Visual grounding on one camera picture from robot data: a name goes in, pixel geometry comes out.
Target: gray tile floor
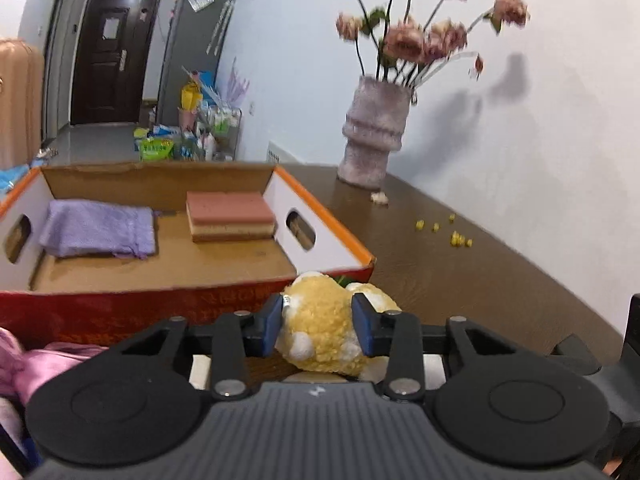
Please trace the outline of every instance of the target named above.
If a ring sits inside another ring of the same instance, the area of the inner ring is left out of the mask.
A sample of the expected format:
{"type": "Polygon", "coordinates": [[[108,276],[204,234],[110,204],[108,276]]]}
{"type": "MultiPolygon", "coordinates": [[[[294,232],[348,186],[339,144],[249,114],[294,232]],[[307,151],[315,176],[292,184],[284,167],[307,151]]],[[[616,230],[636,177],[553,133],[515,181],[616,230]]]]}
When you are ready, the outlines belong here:
{"type": "Polygon", "coordinates": [[[133,149],[135,124],[82,124],[68,126],[51,143],[58,155],[54,166],[131,162],[140,160],[133,149]]]}

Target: box handle hole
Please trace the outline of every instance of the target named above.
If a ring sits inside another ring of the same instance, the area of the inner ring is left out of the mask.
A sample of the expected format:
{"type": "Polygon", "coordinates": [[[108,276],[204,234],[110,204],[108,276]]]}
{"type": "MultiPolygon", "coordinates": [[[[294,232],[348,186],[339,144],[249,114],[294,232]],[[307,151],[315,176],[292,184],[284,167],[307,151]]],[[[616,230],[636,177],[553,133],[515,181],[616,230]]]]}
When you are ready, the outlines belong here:
{"type": "Polygon", "coordinates": [[[316,244],[316,232],[295,209],[289,211],[286,225],[305,251],[316,244]]]}
{"type": "Polygon", "coordinates": [[[12,264],[18,261],[20,253],[30,237],[31,221],[25,215],[22,215],[4,240],[4,254],[12,264]]]}

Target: peach suitcase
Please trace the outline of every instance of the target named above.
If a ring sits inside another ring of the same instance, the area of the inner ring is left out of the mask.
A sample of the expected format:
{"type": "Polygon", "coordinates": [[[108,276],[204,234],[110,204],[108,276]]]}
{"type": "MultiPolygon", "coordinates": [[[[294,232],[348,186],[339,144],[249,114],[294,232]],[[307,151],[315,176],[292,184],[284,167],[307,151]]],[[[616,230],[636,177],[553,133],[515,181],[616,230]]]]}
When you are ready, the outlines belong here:
{"type": "Polygon", "coordinates": [[[40,148],[44,58],[0,39],[0,170],[31,162],[40,148]]]}

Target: yellow bag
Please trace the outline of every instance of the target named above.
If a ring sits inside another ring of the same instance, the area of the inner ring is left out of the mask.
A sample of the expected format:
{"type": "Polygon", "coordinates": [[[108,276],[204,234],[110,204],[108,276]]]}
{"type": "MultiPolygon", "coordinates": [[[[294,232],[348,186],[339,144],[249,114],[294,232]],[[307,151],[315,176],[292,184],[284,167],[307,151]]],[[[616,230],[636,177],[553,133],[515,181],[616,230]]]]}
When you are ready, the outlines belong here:
{"type": "Polygon", "coordinates": [[[198,105],[198,101],[202,99],[200,89],[194,82],[187,83],[183,86],[180,95],[183,110],[194,111],[198,105]]]}

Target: yellow plush toy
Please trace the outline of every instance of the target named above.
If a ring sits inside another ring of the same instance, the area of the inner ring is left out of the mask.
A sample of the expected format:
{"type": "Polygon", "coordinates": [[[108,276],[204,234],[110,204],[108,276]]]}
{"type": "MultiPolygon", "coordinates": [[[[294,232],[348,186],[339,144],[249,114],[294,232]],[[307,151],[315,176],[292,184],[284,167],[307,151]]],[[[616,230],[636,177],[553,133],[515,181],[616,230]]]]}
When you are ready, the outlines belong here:
{"type": "Polygon", "coordinates": [[[366,358],[351,322],[351,297],[362,292],[377,312],[400,310],[394,300],[368,283],[342,288],[320,272],[301,274],[284,290],[283,323],[276,348],[302,370],[336,372],[370,380],[388,358],[366,358]]]}

